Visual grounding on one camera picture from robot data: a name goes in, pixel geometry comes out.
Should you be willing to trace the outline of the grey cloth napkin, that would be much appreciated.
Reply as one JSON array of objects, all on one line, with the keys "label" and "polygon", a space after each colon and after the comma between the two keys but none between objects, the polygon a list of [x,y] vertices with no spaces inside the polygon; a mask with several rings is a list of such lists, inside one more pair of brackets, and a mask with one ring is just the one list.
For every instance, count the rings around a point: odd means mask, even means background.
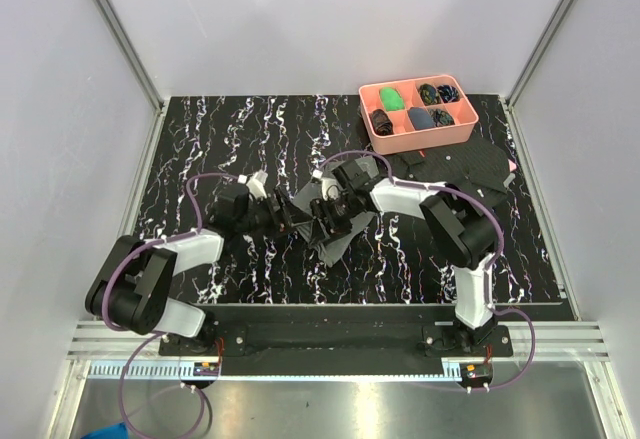
[{"label": "grey cloth napkin", "polygon": [[326,266],[338,263],[374,218],[360,194],[385,171],[372,157],[338,161],[315,170],[292,199],[310,217],[297,231]]}]

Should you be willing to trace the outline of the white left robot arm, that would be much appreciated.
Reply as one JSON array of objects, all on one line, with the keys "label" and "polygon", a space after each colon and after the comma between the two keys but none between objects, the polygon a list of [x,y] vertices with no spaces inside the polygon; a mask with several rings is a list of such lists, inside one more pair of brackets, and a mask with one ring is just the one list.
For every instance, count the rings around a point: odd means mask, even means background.
[{"label": "white left robot arm", "polygon": [[[265,191],[267,174],[250,176],[213,172],[187,180],[185,192],[196,214],[196,226],[174,236],[141,240],[124,235],[116,240],[85,299],[90,314],[114,331],[181,336],[196,355],[215,345],[216,331],[206,313],[170,297],[175,276],[202,265],[217,263],[225,244],[238,236],[264,233],[284,235],[313,221],[279,189]],[[227,189],[214,200],[212,216],[204,220],[194,193],[195,182],[225,178]]]}]

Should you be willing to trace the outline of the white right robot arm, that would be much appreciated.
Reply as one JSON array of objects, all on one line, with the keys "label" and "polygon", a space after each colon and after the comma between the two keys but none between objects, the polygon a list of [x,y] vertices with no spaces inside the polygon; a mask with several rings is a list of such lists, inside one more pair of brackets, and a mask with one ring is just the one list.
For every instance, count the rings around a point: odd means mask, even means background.
[{"label": "white right robot arm", "polygon": [[331,172],[312,173],[319,195],[310,200],[309,244],[329,246],[352,235],[365,213],[393,213],[423,219],[436,246],[454,270],[457,300],[454,343],[476,355],[490,342],[485,327],[494,320],[492,264],[504,247],[493,212],[476,197],[444,182],[403,180],[373,173],[355,160]]}]

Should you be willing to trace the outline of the brown patterned rolled tie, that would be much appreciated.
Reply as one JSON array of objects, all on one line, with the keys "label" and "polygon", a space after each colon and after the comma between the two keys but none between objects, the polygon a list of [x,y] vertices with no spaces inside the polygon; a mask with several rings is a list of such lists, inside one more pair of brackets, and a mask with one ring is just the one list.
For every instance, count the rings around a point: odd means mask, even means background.
[{"label": "brown patterned rolled tie", "polygon": [[383,109],[376,109],[370,114],[373,131],[378,136],[390,136],[394,134],[394,126],[389,116]]}]

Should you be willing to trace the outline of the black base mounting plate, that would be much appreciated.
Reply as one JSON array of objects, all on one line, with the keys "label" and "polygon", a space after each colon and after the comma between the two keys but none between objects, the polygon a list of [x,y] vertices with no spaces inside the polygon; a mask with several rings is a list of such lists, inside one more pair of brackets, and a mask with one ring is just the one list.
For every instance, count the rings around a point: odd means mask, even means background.
[{"label": "black base mounting plate", "polygon": [[445,359],[510,358],[509,330],[465,332],[447,305],[207,306],[202,341],[173,336],[168,357],[222,354],[226,378],[391,381],[442,375]]}]

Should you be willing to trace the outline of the green rolled cloth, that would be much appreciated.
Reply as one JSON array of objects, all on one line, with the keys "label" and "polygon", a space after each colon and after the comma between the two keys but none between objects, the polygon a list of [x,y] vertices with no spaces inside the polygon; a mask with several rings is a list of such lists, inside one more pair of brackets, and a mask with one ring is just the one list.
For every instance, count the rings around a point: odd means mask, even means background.
[{"label": "green rolled cloth", "polygon": [[386,86],[380,88],[379,97],[381,104],[386,111],[399,111],[405,108],[404,99],[393,87]]}]

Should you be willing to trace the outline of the blue-grey rolled cloth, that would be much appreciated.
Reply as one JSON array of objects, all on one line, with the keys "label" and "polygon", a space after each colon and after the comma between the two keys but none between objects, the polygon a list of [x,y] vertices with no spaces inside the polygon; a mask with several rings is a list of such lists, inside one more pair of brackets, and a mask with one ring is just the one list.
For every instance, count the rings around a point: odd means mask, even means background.
[{"label": "blue-grey rolled cloth", "polygon": [[408,118],[415,131],[427,130],[435,127],[431,115],[426,109],[411,107],[408,110]]}]

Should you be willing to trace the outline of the pink divided organizer box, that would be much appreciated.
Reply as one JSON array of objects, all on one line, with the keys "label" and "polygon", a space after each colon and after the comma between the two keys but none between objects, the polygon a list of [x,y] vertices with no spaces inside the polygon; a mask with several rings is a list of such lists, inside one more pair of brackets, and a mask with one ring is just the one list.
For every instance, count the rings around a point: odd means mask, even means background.
[{"label": "pink divided organizer box", "polygon": [[359,97],[372,148],[383,155],[463,143],[478,122],[449,75],[363,85]]}]

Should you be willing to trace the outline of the teal paisley rolled tie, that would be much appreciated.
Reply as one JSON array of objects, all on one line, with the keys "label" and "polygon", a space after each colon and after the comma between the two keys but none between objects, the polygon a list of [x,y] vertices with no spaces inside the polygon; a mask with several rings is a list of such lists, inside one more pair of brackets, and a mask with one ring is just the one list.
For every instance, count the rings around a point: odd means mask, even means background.
[{"label": "teal paisley rolled tie", "polygon": [[430,115],[436,127],[447,127],[455,124],[453,116],[444,109],[431,109]]}]

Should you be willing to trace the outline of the dark striped button shirt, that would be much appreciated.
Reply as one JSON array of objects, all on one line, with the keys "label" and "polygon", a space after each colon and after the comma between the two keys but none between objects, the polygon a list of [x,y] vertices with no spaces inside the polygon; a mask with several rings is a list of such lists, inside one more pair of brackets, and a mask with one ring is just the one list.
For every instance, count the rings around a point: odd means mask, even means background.
[{"label": "dark striped button shirt", "polygon": [[387,155],[393,175],[417,182],[444,182],[475,195],[487,207],[507,199],[511,177],[507,154],[481,136],[466,142]]}]

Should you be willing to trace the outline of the olive floral rolled tie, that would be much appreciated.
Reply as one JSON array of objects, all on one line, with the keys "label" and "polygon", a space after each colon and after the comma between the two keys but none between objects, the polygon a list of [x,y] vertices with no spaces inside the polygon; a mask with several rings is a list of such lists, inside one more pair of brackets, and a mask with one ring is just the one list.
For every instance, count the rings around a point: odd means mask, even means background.
[{"label": "olive floral rolled tie", "polygon": [[421,84],[418,87],[418,93],[425,106],[437,105],[441,102],[438,89],[431,84]]}]

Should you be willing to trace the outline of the navy striped rolled tie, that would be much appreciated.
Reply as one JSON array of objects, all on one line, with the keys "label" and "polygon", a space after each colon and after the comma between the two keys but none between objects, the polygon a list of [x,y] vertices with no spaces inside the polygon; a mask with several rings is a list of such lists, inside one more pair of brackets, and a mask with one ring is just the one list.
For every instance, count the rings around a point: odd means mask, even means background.
[{"label": "navy striped rolled tie", "polygon": [[442,103],[455,103],[461,98],[459,89],[453,85],[439,85],[437,87],[437,92]]}]

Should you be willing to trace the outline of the blue cloth scrap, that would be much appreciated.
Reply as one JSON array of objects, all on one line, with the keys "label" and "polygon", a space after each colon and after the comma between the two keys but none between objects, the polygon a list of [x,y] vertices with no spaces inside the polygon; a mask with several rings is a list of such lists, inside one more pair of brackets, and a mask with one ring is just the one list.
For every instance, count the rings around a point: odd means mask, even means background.
[{"label": "blue cloth scrap", "polygon": [[129,439],[129,432],[122,422],[91,431],[82,439]]}]

